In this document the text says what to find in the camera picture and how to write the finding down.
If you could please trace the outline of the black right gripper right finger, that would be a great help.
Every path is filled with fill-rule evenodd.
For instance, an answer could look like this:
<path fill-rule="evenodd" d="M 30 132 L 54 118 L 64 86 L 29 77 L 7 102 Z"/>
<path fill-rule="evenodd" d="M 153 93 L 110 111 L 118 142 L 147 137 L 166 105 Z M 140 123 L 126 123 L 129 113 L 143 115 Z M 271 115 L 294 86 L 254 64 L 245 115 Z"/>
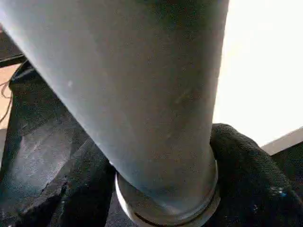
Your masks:
<path fill-rule="evenodd" d="M 212 126 L 220 204 L 211 227 L 301 227 L 303 202 L 271 156 L 232 126 Z"/>

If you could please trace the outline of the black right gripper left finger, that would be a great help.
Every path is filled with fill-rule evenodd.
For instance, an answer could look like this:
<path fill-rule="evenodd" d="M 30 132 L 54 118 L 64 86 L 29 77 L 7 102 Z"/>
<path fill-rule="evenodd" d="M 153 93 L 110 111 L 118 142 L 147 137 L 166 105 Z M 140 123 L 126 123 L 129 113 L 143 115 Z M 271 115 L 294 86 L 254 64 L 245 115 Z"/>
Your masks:
<path fill-rule="evenodd" d="M 18 209 L 16 227 L 103 227 L 115 169 L 86 141 L 38 196 Z"/>

